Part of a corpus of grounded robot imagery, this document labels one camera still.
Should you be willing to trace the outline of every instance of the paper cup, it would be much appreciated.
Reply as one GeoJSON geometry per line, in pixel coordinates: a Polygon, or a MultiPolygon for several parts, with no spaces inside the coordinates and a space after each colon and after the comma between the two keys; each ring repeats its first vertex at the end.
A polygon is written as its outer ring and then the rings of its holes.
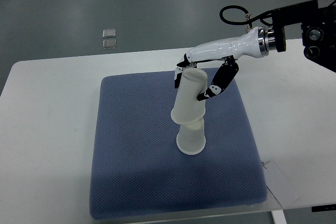
{"type": "Polygon", "coordinates": [[[205,147],[204,119],[190,125],[181,125],[176,137],[176,143],[181,152],[196,155],[205,147]]]}
{"type": "Polygon", "coordinates": [[[180,87],[177,91],[172,120],[177,124],[192,124],[205,114],[205,100],[198,101],[197,96],[207,89],[208,76],[198,68],[188,68],[182,72],[180,87]]]}

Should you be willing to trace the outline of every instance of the gray floor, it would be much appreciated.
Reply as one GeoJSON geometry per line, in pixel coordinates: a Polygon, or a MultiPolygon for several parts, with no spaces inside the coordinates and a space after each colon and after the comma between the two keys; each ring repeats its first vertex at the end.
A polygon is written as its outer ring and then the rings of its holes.
{"type": "MultiPolygon", "coordinates": [[[[242,5],[256,16],[302,1],[307,0],[0,0],[0,91],[18,61],[193,47],[244,33],[243,26],[221,22],[223,6],[242,5]],[[105,28],[117,29],[116,49],[102,49],[105,28]]],[[[231,12],[228,17],[240,20],[243,15],[231,12]]],[[[300,38],[300,26],[287,27],[286,37],[300,38]]],[[[314,214],[305,208],[285,214],[288,223],[336,222],[335,211],[314,214]]],[[[179,223],[272,220],[270,213],[262,213],[179,223]]]]}

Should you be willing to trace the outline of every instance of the white table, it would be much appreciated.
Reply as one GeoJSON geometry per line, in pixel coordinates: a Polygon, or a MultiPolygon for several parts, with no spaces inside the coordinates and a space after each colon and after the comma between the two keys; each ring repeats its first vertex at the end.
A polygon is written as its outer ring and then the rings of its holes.
{"type": "MultiPolygon", "coordinates": [[[[101,80],[174,70],[187,50],[16,63],[0,97],[0,223],[96,223],[89,215],[89,188],[101,80]]],[[[307,60],[302,51],[297,39],[287,41],[287,52],[243,56],[235,78],[261,159],[276,162],[300,194],[289,208],[336,202],[336,73],[307,60]]],[[[278,209],[276,199],[268,197],[253,206],[112,223],[278,209]]]]}

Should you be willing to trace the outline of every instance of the blue fabric pad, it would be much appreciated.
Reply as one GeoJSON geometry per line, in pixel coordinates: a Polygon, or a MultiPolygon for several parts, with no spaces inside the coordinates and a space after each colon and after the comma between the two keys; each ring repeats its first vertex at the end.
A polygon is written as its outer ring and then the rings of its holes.
{"type": "MultiPolygon", "coordinates": [[[[205,69],[209,81],[216,69],[205,69]]],[[[235,81],[206,102],[204,150],[183,154],[170,117],[174,72],[103,79],[92,161],[95,219],[255,204],[267,191],[235,81]]]]}

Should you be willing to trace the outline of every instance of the cable connector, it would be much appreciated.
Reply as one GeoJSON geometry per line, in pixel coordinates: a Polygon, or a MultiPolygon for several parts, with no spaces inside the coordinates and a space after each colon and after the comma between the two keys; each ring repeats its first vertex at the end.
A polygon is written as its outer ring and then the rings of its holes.
{"type": "Polygon", "coordinates": [[[253,26],[252,26],[252,22],[251,22],[251,13],[247,13],[245,14],[245,18],[246,18],[246,22],[248,22],[246,24],[246,33],[248,33],[249,31],[252,30],[253,26]]]}

